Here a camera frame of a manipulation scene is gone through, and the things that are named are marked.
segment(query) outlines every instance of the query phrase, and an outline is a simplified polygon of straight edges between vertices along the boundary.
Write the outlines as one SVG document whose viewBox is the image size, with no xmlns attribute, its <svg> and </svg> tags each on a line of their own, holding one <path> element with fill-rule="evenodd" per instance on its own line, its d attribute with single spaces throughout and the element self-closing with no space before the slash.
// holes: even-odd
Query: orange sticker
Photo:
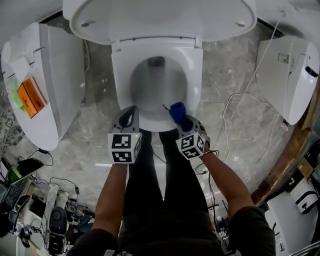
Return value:
<svg viewBox="0 0 320 256">
<path fill-rule="evenodd" d="M 30 100 L 32 101 L 34 107 L 36 108 L 37 112 L 39 112 L 40 110 L 42 110 L 45 106 L 42 102 L 42 100 L 40 99 L 36 89 L 35 89 L 35 85 L 32 83 L 31 79 L 27 79 L 25 81 L 23 81 L 23 86 L 27 92 L 27 94 L 30 97 Z"/>
<path fill-rule="evenodd" d="M 18 96 L 24 106 L 26 112 L 28 113 L 30 118 L 33 118 L 36 113 L 38 113 L 35 105 L 32 103 L 24 84 L 22 83 L 18 89 Z"/>
</svg>

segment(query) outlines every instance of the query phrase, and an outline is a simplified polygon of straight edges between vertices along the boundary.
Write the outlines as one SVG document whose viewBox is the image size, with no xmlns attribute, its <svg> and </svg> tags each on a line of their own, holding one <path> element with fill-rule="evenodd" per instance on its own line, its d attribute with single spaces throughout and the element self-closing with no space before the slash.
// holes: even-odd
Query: sleeve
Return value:
<svg viewBox="0 0 320 256">
<path fill-rule="evenodd" d="M 92 229 L 82 235 L 66 255 L 88 256 L 94 252 L 94 255 L 103 256 L 107 250 L 118 253 L 119 249 L 116 238 L 106 230 Z"/>
<path fill-rule="evenodd" d="M 275 256 L 275 234 L 269 227 L 265 214 L 256 207 L 238 210 L 228 226 L 230 246 L 242 256 Z"/>
</svg>

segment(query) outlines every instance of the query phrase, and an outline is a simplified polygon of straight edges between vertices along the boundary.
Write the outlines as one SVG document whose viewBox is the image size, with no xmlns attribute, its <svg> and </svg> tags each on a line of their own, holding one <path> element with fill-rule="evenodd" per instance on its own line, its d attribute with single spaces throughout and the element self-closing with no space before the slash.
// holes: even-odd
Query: toilet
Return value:
<svg viewBox="0 0 320 256">
<path fill-rule="evenodd" d="M 140 128 L 151 132 L 177 127 L 164 106 L 182 102 L 197 115 L 202 42 L 257 22 L 255 0 L 64 0 L 63 16 L 76 36 L 111 45 L 119 107 L 136 105 Z"/>
</svg>

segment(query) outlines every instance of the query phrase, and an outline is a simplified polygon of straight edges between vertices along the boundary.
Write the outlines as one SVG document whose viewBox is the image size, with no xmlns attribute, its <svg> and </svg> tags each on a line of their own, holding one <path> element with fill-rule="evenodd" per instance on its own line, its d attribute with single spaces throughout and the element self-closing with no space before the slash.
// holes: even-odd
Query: gray marble tile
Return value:
<svg viewBox="0 0 320 256">
<path fill-rule="evenodd" d="M 51 21 L 50 25 L 64 28 L 70 33 L 68 21 L 62 17 Z M 197 117 L 211 137 L 211 148 L 219 150 L 219 158 L 242 178 L 250 192 L 253 192 L 268 175 L 294 129 L 293 126 L 284 129 L 283 119 L 277 116 L 277 111 L 273 107 L 259 103 L 249 95 L 233 96 L 227 106 L 231 95 L 245 92 L 255 72 L 259 41 L 269 39 L 271 33 L 270 29 L 257 24 L 247 34 L 202 45 L 204 50 L 202 92 Z M 108 168 L 96 167 L 95 163 L 111 163 L 107 133 L 113 116 L 120 109 L 113 76 L 111 47 L 92 42 L 89 42 L 88 46 L 91 65 L 86 74 L 85 104 L 80 108 L 58 147 L 51 152 L 54 166 L 42 167 L 38 171 L 38 176 L 47 181 L 51 177 L 72 180 L 80 190 L 78 201 L 94 210 L 109 172 Z M 255 77 L 248 86 L 247 92 L 259 101 L 268 103 L 259 91 Z M 229 153 L 227 138 L 224 134 L 224 111 L 226 124 L 231 120 L 226 129 Z M 271 143 L 266 152 L 271 131 Z M 156 134 L 152 138 L 152 146 L 154 152 L 164 160 L 162 145 Z M 15 162 L 18 156 L 26 158 L 36 149 L 24 137 L 6 156 L 8 155 L 10 160 Z M 38 154 L 36 157 L 43 162 L 51 160 L 47 155 Z M 154 162 L 159 186 L 164 195 L 165 164 L 156 156 Z M 199 159 L 191 161 L 194 168 L 200 163 Z M 210 206 L 212 201 L 208 174 L 197 175 L 197 178 Z M 70 182 L 57 180 L 56 183 L 60 184 L 63 190 L 69 191 L 72 198 L 76 198 L 74 186 Z M 216 214 L 225 216 L 226 210 L 222 204 L 224 197 L 213 180 L 211 185 L 215 192 L 215 203 L 219 204 L 216 207 Z"/>
</svg>

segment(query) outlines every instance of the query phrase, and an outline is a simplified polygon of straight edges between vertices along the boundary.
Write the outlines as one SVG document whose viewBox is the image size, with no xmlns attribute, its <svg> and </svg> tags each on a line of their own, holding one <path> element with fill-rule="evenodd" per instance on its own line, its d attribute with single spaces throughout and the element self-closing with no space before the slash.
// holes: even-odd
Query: toilet lid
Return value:
<svg viewBox="0 0 320 256">
<path fill-rule="evenodd" d="M 199 36 L 213 42 L 246 33 L 257 22 L 255 0 L 82 0 L 70 5 L 73 33 L 103 45 L 150 37 Z"/>
</svg>

